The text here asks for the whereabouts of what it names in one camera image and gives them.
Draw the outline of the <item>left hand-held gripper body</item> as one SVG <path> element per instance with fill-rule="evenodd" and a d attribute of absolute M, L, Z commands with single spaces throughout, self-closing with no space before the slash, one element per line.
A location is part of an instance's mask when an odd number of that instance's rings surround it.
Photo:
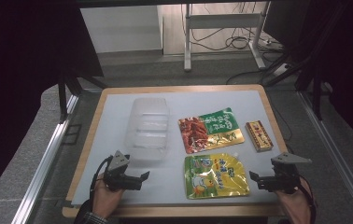
<path fill-rule="evenodd" d="M 104 182 L 110 190 L 127 189 L 128 184 L 134 183 L 134 178 L 125 174 L 128 164 L 129 159 L 119 150 L 110 157 L 104 173 Z"/>

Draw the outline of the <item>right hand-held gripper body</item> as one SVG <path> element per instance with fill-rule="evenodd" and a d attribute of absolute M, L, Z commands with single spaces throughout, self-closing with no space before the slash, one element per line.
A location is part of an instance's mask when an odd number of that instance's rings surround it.
<path fill-rule="evenodd" d="M 294 188 L 300 184 L 297 164 L 311 162 L 310 159 L 288 152 L 281 153 L 271 159 L 275 175 L 265 177 L 262 183 L 271 183 L 274 188 L 273 191 L 284 190 L 286 193 L 291 194 L 295 191 Z"/>

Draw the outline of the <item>yellow spout pouch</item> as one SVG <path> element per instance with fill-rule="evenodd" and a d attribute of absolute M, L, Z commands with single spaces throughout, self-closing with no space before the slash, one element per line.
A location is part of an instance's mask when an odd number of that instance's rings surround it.
<path fill-rule="evenodd" d="M 184 178 L 186 197 L 190 200 L 250 193 L 243 163 L 228 153 L 186 157 Z"/>

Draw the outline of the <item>clear plastic container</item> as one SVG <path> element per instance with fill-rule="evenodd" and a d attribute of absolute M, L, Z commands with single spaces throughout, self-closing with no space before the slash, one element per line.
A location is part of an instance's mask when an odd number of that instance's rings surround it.
<path fill-rule="evenodd" d="M 141 161 L 160 161 L 167 148 L 169 108 L 164 98 L 134 100 L 124 145 L 131 157 Z"/>

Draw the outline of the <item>red and green snack packet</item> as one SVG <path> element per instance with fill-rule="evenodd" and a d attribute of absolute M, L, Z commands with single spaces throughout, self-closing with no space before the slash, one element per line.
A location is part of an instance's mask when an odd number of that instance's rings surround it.
<path fill-rule="evenodd" d="M 188 154 L 245 142 L 245 137 L 229 107 L 210 114 L 179 119 L 177 124 Z"/>

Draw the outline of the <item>person's left hand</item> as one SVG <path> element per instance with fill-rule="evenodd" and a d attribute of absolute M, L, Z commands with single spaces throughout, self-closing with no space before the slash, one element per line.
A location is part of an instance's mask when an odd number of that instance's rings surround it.
<path fill-rule="evenodd" d="M 100 174 L 93 191 L 92 212 L 98 217 L 108 219 L 118 207 L 123 193 L 123 189 L 110 190 L 103 180 L 103 174 Z"/>

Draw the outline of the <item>person's right hand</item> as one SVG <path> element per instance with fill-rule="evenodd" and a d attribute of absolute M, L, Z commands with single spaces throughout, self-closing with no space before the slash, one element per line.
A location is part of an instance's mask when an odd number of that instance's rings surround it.
<path fill-rule="evenodd" d="M 298 189 L 293 194 L 276 191 L 275 194 L 290 224 L 311 224 L 311 210 L 304 193 Z"/>

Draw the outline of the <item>black stand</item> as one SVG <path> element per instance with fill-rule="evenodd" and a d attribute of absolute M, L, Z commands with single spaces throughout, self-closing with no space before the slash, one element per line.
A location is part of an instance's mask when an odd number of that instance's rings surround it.
<path fill-rule="evenodd" d="M 321 74 L 320 56 L 323 53 L 325 45 L 329 40 L 332 31 L 341 19 L 350 0 L 319 0 L 321 4 L 331 3 L 330 7 L 324 7 L 326 12 L 318 19 L 315 27 L 309 34 L 291 48 L 279 61 L 285 61 L 292 54 L 302 54 L 301 60 L 297 61 L 289 70 L 278 77 L 263 83 L 264 87 L 272 87 L 281 80 L 300 73 L 297 77 L 294 87 L 297 91 L 305 91 L 312 83 L 312 109 L 315 115 L 322 119 L 320 114 L 320 96 L 321 96 Z"/>
<path fill-rule="evenodd" d="M 78 78 L 82 77 L 83 79 L 91 82 L 91 84 L 99 87 L 100 89 L 105 89 L 106 84 L 96 79 L 95 77 L 90 77 L 88 75 L 84 75 L 76 69 L 72 69 L 71 71 L 62 71 L 58 75 L 58 90 L 59 90 L 59 102 L 60 102 L 60 122 L 64 123 L 67 119 L 67 102 L 66 102 L 66 90 L 69 91 L 74 96 L 79 96 L 82 93 L 82 87 L 78 81 Z"/>

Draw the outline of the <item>wooden-edged white table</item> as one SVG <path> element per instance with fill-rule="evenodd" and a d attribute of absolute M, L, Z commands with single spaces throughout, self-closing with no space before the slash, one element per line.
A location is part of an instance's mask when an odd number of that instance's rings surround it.
<path fill-rule="evenodd" d="M 271 175 L 270 159 L 286 151 L 274 112 L 262 86 L 215 85 L 170 86 L 139 88 L 108 88 L 103 90 L 92 124 L 81 152 L 67 201 L 65 217 L 74 217 L 79 206 L 88 198 L 92 176 L 99 163 L 117 150 L 124 149 L 128 117 L 135 99 L 159 97 L 165 99 L 170 110 L 167 149 L 161 161 L 139 163 L 131 161 L 128 175 L 148 173 L 148 180 L 140 190 L 124 193 L 118 217 L 272 217 L 281 215 L 276 196 L 260 190 L 249 182 L 248 196 L 190 200 L 184 183 L 185 149 L 177 120 L 208 114 L 229 107 L 237 122 L 260 121 L 269 133 L 274 147 L 257 152 L 250 141 L 226 147 L 245 169 L 260 175 Z"/>

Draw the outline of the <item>black curtain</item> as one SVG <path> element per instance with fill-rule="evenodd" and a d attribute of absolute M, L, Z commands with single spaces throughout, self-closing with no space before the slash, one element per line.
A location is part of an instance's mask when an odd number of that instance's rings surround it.
<path fill-rule="evenodd" d="M 328 83 L 331 103 L 353 129 L 353 0 L 274 0 L 264 32 L 294 62 L 309 61 L 295 87 Z"/>
<path fill-rule="evenodd" d="M 0 176 L 62 75 L 101 75 L 78 0 L 0 0 Z"/>

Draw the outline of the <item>white panel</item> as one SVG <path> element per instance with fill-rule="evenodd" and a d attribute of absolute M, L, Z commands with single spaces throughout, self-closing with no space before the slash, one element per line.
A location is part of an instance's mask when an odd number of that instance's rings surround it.
<path fill-rule="evenodd" d="M 162 49 L 157 6 L 92 7 L 80 12 L 97 53 Z"/>

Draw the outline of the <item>aluminium rail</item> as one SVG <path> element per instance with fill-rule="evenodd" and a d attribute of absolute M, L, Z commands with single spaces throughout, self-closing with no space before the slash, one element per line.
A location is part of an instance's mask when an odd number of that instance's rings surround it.
<path fill-rule="evenodd" d="M 38 195 L 43 188 L 49 169 L 62 143 L 71 114 L 74 112 L 77 103 L 78 97 L 71 95 L 66 102 L 66 117 L 64 121 L 57 118 L 57 121 L 53 126 L 53 131 L 51 132 L 51 138 L 47 142 L 46 149 L 41 154 L 40 160 L 37 162 L 35 173 L 32 175 L 30 184 L 27 187 L 24 196 L 21 198 L 19 208 L 16 211 L 11 224 L 26 224 L 32 214 Z"/>
<path fill-rule="evenodd" d="M 341 152 L 339 151 L 339 147 L 335 144 L 333 138 L 331 137 L 328 129 L 325 126 L 325 123 L 317 117 L 314 110 L 312 109 L 312 103 L 310 102 L 309 97 L 300 91 L 297 92 L 297 95 L 301 99 L 308 117 L 312 121 L 321 141 L 323 142 L 323 145 L 330 154 L 336 169 L 338 170 L 340 176 L 345 182 L 348 191 L 350 192 L 350 195 L 353 198 L 353 172 L 347 165 L 346 160 L 343 158 Z"/>

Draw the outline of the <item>white desk frame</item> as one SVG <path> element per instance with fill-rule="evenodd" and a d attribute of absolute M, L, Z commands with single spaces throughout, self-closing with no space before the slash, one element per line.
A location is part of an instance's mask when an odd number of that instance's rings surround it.
<path fill-rule="evenodd" d="M 186 5 L 185 14 L 185 48 L 184 70 L 191 70 L 191 29 L 216 29 L 216 28 L 255 28 L 255 35 L 248 42 L 248 46 L 260 70 L 265 68 L 264 61 L 259 54 L 259 39 L 266 19 L 270 2 L 266 1 L 260 13 L 237 13 L 194 15 L 191 14 L 191 4 Z"/>

